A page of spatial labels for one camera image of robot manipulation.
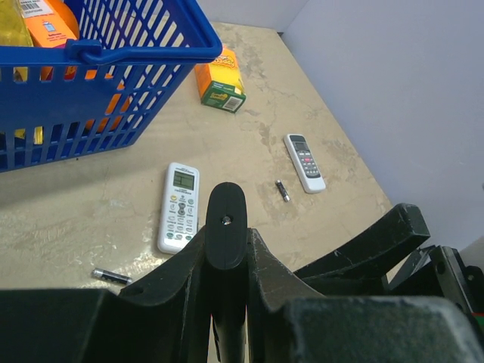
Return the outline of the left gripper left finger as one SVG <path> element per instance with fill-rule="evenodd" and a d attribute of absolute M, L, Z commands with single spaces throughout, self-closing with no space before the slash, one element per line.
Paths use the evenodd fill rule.
<path fill-rule="evenodd" d="M 224 182 L 188 245 L 120 296 L 128 308 L 124 361 L 204 362 L 214 342 L 220 362 L 292 362 L 290 305 L 316 292 L 248 227 L 242 189 Z"/>

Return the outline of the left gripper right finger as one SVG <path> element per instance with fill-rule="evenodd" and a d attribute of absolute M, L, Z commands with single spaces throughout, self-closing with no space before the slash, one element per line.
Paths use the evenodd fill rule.
<path fill-rule="evenodd" d="M 294 274 L 324 295 L 383 295 L 386 274 L 429 238 L 419 207 L 399 203 L 349 242 Z"/>

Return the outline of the white remote control green screen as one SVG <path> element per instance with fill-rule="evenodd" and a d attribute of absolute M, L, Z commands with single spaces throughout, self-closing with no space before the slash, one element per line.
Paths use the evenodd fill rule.
<path fill-rule="evenodd" d="M 166 170 L 157 247 L 176 254 L 197 233 L 200 173 L 191 166 L 170 163 Z"/>

